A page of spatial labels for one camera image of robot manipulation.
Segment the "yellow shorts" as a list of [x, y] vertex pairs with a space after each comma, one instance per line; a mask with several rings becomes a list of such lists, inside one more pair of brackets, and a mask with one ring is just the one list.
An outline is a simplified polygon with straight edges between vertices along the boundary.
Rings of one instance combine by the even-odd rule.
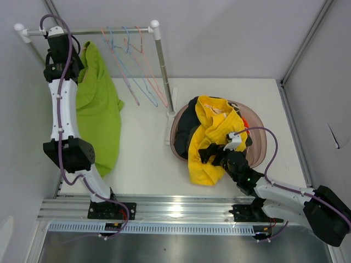
[[239, 115], [239, 108], [229, 104], [228, 100], [199, 96], [195, 112], [200, 121], [194, 132], [188, 150], [188, 170], [190, 182], [198, 185], [213, 186], [225, 174], [220, 166], [201, 162], [199, 150], [210, 144], [227, 144], [227, 135], [245, 129], [245, 123]]

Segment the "navy dark shorts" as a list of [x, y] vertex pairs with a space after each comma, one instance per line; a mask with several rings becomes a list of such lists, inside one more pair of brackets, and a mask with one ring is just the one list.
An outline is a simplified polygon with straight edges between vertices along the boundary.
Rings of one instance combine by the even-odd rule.
[[173, 146], [175, 152], [182, 159], [188, 159], [191, 138], [200, 125], [199, 118], [195, 111], [198, 98], [199, 97], [196, 96], [191, 99], [178, 117]]

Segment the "blue hanger with olive shorts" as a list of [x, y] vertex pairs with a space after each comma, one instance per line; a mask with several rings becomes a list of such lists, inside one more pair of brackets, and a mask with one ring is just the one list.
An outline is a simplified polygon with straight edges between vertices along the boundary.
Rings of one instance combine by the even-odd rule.
[[[115, 40], [114, 34], [111, 34], [111, 29], [112, 28], [107, 27], [107, 30], [109, 30], [110, 32], [108, 32], [108, 34], [106, 36], [108, 39], [110, 39], [110, 38], [112, 39], [114, 51], [115, 51], [116, 55], [118, 56], [120, 63], [122, 64], [123, 70], [124, 70], [128, 80], [129, 80], [129, 83], [130, 83], [132, 89], [134, 87], [138, 88], [138, 90], [146, 97], [146, 99], [153, 106], [158, 107], [160, 100], [158, 99], [157, 95], [155, 94], [155, 92], [153, 91], [151, 86], [148, 87], [148, 90], [151, 92], [151, 94], [149, 95], [149, 93], [146, 91], [145, 80], [142, 79], [141, 73], [137, 69], [137, 66], [134, 63], [134, 61], [132, 60], [132, 58], [126, 53], [126, 44], [125, 44], [125, 40], [127, 39], [126, 33], [123, 33], [124, 38], [122, 40], [117, 41], [117, 40]], [[138, 33], [131, 33], [131, 42], [137, 48], [140, 47], [140, 39], [139, 39]], [[139, 62], [143, 65], [143, 68], [145, 68], [147, 71], [147, 68], [143, 62], [142, 57], [136, 52], [134, 54], [138, 58]]]

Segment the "orange shorts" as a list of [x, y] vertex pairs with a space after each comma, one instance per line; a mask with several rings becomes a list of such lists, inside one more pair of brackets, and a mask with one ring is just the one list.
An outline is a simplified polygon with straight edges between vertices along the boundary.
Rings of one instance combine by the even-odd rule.
[[242, 117], [242, 120], [243, 120], [243, 123], [244, 123], [244, 127], [245, 128], [249, 128], [250, 126], [249, 126], [248, 122], [246, 121], [246, 119], [244, 117]]

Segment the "lime green shorts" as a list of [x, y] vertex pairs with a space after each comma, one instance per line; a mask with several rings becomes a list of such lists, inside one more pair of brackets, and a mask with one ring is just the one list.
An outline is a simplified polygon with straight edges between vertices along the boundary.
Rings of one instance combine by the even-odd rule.
[[113, 171], [120, 150], [121, 110], [119, 99], [98, 47], [90, 41], [86, 58], [88, 71], [76, 95], [77, 123], [81, 138], [94, 147], [95, 166], [101, 177]]

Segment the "pink wire hanger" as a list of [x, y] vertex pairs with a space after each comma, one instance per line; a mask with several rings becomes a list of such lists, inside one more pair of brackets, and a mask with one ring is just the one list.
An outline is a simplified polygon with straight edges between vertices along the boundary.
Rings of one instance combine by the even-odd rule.
[[[141, 31], [141, 28], [138, 26], [134, 27], [137, 32], [139, 33], [139, 39], [140, 39], [140, 47], [137, 48], [135, 46], [135, 49], [133, 50], [133, 55], [130, 56], [132, 58], [132, 60], [134, 61], [134, 63], [137, 66], [137, 69], [139, 70], [139, 72], [141, 73], [141, 77], [143, 80], [145, 80], [145, 87], [146, 87], [146, 91], [149, 93], [149, 95], [151, 94], [151, 92], [148, 90], [148, 87], [151, 86], [151, 88], [153, 89], [153, 91], [155, 92], [155, 94], [157, 95], [158, 99], [162, 102], [162, 104], [164, 105], [165, 108], [168, 108], [168, 102], [166, 100], [165, 95], [163, 94], [163, 92], [161, 91], [161, 87], [158, 83], [158, 81], [156, 80], [156, 77], [154, 75], [154, 72], [149, 64], [149, 61], [145, 55], [144, 52], [144, 45], [143, 45], [143, 33]], [[147, 68], [147, 71], [145, 68], [143, 68], [143, 65], [139, 62], [138, 58], [136, 57], [136, 55], [134, 53], [138, 53], [142, 59], [143, 62]]]

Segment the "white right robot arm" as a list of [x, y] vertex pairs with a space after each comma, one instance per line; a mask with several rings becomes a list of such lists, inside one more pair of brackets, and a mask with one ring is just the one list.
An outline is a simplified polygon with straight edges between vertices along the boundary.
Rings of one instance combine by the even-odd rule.
[[339, 247], [350, 233], [350, 209], [329, 187], [274, 182], [252, 169], [244, 153], [223, 145], [210, 144], [199, 154], [203, 164], [223, 168], [242, 193], [254, 197], [250, 213], [256, 221], [273, 218], [295, 222], [333, 247]]

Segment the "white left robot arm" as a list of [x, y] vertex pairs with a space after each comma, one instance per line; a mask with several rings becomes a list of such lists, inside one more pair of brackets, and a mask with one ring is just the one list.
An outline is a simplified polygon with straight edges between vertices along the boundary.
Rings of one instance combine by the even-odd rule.
[[107, 219], [118, 215], [114, 193], [103, 182], [95, 166], [95, 150], [83, 140], [78, 130], [76, 113], [77, 79], [83, 63], [67, 33], [47, 37], [49, 44], [44, 77], [52, 98], [53, 125], [50, 141], [43, 144], [44, 153], [60, 169], [65, 183], [81, 181], [93, 203], [102, 203], [100, 213]]

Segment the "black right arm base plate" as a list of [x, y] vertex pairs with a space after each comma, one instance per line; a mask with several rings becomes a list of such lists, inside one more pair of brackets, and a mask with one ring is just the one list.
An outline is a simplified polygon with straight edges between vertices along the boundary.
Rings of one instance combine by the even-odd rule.
[[234, 204], [229, 213], [235, 222], [265, 222], [262, 211], [249, 204]]

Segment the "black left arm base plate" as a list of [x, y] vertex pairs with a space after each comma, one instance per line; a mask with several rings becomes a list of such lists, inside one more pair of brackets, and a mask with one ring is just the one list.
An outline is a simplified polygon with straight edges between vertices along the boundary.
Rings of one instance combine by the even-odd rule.
[[122, 220], [127, 215], [126, 210], [121, 205], [111, 202], [90, 202], [88, 219], [99, 220]]

